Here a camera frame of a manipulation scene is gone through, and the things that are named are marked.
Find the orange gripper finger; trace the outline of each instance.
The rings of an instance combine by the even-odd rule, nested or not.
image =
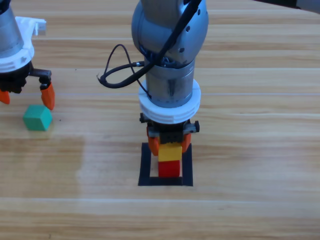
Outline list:
[[[188,150],[190,143],[191,143],[191,134],[184,135],[183,142],[181,143],[182,153],[185,153]]]
[[[41,99],[43,104],[50,110],[53,110],[55,108],[55,90],[52,85],[52,83],[49,85],[47,89],[41,90],[42,95]]]
[[[0,102],[4,104],[10,104],[10,96],[8,91],[0,90]]]
[[[148,142],[149,142],[149,148],[150,151],[154,156],[159,155],[159,140],[157,137],[149,137],[148,136]]]

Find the wood grain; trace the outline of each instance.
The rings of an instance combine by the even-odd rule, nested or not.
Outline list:
[[[47,20],[33,63],[52,70],[56,108],[48,132],[26,130],[24,112],[41,104],[32,77],[0,105],[0,240],[319,240],[320,16],[207,0],[194,187],[138,187],[138,84],[96,78],[118,43],[142,59],[137,2],[12,1],[16,15]],[[111,67],[124,63],[116,51]]]

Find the black cable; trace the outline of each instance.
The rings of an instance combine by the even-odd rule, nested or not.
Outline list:
[[[116,68],[108,71],[111,57],[112,57],[112,55],[114,54],[114,52],[116,51],[116,49],[117,49],[118,47],[122,47],[122,48],[124,49],[125,54],[126,54],[126,57],[128,58],[129,64],[126,64],[126,65],[123,65],[123,66],[118,66],[118,67],[116,67]],[[130,59],[130,56],[129,56],[129,53],[128,53],[128,50],[126,49],[126,47],[125,47],[123,44],[118,44],[118,45],[116,45],[116,46],[113,48],[113,50],[112,50],[112,52],[111,52],[111,54],[110,54],[110,56],[109,56],[108,62],[107,62],[107,64],[106,64],[106,66],[105,66],[104,74],[101,76],[101,78],[98,78],[98,76],[97,76],[97,78],[98,78],[99,82],[100,82],[103,86],[105,86],[105,87],[107,87],[107,88],[110,88],[110,89],[123,88],[120,83],[108,83],[107,80],[106,80],[106,78],[107,78],[109,75],[111,75],[111,74],[113,74],[113,73],[115,73],[115,72],[117,72],[117,71],[120,71],[120,70],[123,70],[123,69],[128,69],[128,68],[131,68],[131,70],[132,70],[132,72],[133,72],[133,74],[134,74],[134,73],[135,73],[134,67],[144,67],[144,66],[145,66],[145,62],[144,62],[144,61],[139,61],[139,62],[133,62],[133,63],[131,63],[131,59]],[[141,82],[139,81],[139,79],[137,80],[137,82],[139,83],[140,87],[146,92],[146,94],[148,94],[148,96],[151,97],[151,96],[149,95],[148,91],[147,91],[147,90],[144,88],[144,86],[141,84]]]
[[[144,66],[142,69],[140,69],[137,72],[133,71],[133,75],[131,75],[127,79],[125,79],[122,82],[119,82],[117,84],[110,84],[110,83],[107,82],[106,77],[105,77],[106,72],[105,72],[105,74],[103,76],[101,76],[101,78],[99,79],[99,82],[101,84],[103,84],[104,86],[106,86],[107,88],[124,88],[124,87],[134,83],[135,81],[139,81],[139,79],[143,75],[145,75],[155,65],[157,65],[157,64],[159,64],[161,62],[161,60],[165,56],[166,52],[175,44],[175,42],[177,41],[179,35],[186,28],[186,26],[188,25],[190,20],[193,18],[195,13],[198,11],[198,7],[199,7],[201,1],[202,0],[191,0],[188,3],[188,5],[186,6],[182,16],[180,17],[178,23],[176,24],[172,34],[170,35],[170,37],[168,38],[168,40],[164,44],[162,50],[157,54],[156,58],[152,62],[150,62],[148,65]]]

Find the red block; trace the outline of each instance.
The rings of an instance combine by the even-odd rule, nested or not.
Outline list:
[[[178,178],[180,176],[180,161],[158,162],[159,178]]]

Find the white ring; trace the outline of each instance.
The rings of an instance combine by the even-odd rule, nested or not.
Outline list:
[[[179,124],[196,115],[201,103],[201,89],[197,81],[193,80],[190,100],[179,107],[165,108],[152,103],[145,91],[140,87],[139,101],[143,114],[152,121],[160,124]]]

